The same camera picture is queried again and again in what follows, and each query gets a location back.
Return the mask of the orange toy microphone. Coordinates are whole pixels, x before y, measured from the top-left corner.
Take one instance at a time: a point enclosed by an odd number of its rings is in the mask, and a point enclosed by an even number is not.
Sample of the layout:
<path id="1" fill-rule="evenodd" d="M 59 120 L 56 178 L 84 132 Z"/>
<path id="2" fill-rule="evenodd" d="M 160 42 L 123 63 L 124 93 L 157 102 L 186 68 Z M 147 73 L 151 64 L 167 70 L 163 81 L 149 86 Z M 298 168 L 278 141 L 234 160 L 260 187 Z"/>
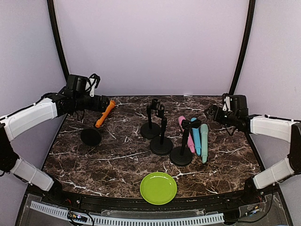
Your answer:
<path id="1" fill-rule="evenodd" d="M 103 112 L 101 114 L 101 116 L 99 117 L 99 119 L 96 121 L 96 123 L 95 123 L 96 128 L 100 128 L 102 126 L 103 122 L 108 117 L 109 113 L 112 111 L 112 109 L 115 107 L 115 105 L 116 105 L 115 101 L 111 100 L 109 105 L 107 106 L 105 112 Z"/>

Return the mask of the teal toy microphone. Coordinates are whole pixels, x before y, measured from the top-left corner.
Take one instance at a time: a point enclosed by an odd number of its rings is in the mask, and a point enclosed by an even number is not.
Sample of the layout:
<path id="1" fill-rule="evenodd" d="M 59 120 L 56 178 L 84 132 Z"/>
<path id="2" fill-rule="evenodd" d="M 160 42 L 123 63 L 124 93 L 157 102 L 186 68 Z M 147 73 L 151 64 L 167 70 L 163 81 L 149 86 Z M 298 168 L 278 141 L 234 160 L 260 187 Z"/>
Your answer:
<path id="1" fill-rule="evenodd" d="M 208 125 L 201 124 L 200 133 L 201 133 L 201 158 L 202 163 L 205 164 L 208 158 Z"/>

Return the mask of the blue toy microphone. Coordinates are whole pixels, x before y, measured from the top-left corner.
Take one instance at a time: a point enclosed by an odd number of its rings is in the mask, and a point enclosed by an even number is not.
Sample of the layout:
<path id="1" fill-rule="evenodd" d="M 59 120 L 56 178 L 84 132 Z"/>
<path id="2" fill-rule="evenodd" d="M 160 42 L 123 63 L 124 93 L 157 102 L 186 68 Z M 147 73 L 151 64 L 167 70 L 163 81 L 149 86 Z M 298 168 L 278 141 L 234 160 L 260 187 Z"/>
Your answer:
<path id="1" fill-rule="evenodd" d="M 196 154 L 201 156 L 201 134 L 200 126 L 198 128 L 192 128 L 193 140 L 195 145 Z"/>

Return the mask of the pink toy microphone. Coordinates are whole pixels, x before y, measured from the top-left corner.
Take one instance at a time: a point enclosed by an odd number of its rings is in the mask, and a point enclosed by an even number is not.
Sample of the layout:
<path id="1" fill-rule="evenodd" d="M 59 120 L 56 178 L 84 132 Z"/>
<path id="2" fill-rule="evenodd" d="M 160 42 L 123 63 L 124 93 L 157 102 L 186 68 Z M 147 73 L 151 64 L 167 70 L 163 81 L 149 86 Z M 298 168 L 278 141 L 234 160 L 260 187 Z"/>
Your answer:
<path id="1" fill-rule="evenodd" d="M 184 131 L 184 129 L 182 128 L 182 121 L 183 121 L 183 120 L 186 120 L 186 118 L 185 118 L 184 116 L 180 116 L 180 117 L 178 118 L 178 123 L 179 123 L 179 125 L 180 125 L 182 131 Z M 191 151 L 192 153 L 195 153 L 195 152 L 196 152 L 195 146 L 194 146 L 194 142 L 193 142 L 193 139 L 192 139 L 192 137 L 191 137 L 190 132 L 188 132 L 187 146 L 188 146 L 188 148 L 190 149 L 190 151 Z"/>

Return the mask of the black stand of orange microphone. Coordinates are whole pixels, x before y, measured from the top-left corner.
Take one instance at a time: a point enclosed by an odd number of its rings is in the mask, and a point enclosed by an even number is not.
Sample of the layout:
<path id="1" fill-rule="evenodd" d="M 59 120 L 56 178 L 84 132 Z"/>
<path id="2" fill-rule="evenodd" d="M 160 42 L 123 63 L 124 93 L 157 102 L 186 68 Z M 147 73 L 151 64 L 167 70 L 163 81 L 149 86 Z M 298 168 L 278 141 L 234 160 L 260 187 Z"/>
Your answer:
<path id="1" fill-rule="evenodd" d="M 80 134 L 81 141 L 88 146 L 98 146 L 102 140 L 102 135 L 96 128 L 85 128 Z"/>

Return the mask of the black stand of blue microphone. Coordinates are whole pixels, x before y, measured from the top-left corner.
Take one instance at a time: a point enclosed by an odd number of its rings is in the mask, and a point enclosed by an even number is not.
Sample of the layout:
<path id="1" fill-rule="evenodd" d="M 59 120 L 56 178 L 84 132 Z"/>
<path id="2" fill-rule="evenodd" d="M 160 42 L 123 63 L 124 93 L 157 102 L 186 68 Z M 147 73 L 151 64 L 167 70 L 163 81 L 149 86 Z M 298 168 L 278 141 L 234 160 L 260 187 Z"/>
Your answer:
<path id="1" fill-rule="evenodd" d="M 183 120 L 182 128 L 184 129 L 182 135 L 182 145 L 174 148 L 170 153 L 170 161 L 172 164 L 178 167 L 185 167 L 191 164 L 193 160 L 193 154 L 187 145 L 188 132 L 192 128 L 198 128 L 201 125 L 201 121 L 196 119 L 195 121 Z"/>

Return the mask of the black stand of teal microphone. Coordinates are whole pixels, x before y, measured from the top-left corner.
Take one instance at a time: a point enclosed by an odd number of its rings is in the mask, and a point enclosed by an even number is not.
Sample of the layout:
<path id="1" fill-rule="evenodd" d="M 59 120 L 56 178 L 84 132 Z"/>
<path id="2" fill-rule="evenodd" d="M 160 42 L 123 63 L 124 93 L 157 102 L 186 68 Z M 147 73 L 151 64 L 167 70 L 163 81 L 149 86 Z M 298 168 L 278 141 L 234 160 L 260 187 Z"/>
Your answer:
<path id="1" fill-rule="evenodd" d="M 156 98 L 152 99 L 151 104 L 147 105 L 146 113 L 148 116 L 148 122 L 144 123 L 140 128 L 140 133 L 142 137 L 147 139 L 153 139 L 160 135 L 160 126 L 157 123 L 152 122 L 152 111 L 158 109 L 160 101 Z"/>

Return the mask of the black stand of pink microphone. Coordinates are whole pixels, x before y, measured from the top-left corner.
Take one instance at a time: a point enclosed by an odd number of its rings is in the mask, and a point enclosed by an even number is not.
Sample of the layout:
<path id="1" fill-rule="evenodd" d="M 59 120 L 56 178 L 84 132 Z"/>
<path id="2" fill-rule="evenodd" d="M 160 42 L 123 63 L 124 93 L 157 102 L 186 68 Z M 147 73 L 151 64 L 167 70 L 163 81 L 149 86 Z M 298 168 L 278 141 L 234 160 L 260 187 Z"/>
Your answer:
<path id="1" fill-rule="evenodd" d="M 167 118 L 165 117 L 165 107 L 160 105 L 157 109 L 157 117 L 161 119 L 161 133 L 159 137 L 155 137 L 150 142 L 150 150 L 156 155 L 168 155 L 173 149 L 173 142 L 165 136 Z"/>

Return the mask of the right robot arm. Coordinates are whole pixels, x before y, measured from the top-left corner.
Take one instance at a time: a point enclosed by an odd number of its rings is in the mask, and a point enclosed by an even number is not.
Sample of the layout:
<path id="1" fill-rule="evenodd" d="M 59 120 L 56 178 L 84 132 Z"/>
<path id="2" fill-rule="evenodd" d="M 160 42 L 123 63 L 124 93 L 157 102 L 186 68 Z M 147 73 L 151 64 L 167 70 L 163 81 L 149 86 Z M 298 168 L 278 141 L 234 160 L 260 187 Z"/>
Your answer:
<path id="1" fill-rule="evenodd" d="M 205 110 L 205 116 L 226 127 L 234 127 L 234 130 L 247 134 L 273 137 L 290 144 L 289 154 L 284 160 L 252 177 L 252 186 L 240 193 L 242 203 L 252 203 L 258 197 L 258 190 L 301 173 L 300 120 L 278 118 L 270 115 L 250 115 L 246 96 L 227 93 L 222 95 L 222 106 L 209 106 Z"/>

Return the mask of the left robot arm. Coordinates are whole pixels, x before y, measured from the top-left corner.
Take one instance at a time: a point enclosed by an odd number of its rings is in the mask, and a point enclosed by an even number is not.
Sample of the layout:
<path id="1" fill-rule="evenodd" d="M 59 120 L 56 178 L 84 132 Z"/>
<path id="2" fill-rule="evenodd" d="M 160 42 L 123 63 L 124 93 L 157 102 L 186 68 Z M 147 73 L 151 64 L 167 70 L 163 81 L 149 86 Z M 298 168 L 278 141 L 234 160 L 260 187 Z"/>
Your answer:
<path id="1" fill-rule="evenodd" d="M 85 110 L 103 113 L 110 102 L 107 96 L 95 95 L 100 80 L 97 74 L 90 77 L 71 74 L 68 76 L 66 86 L 60 92 L 46 93 L 32 105 L 2 116 L 0 170 L 48 192 L 48 198 L 54 204 L 63 205 L 66 202 L 66 194 L 59 189 L 61 184 L 15 153 L 11 141 L 45 121 L 66 114 Z"/>

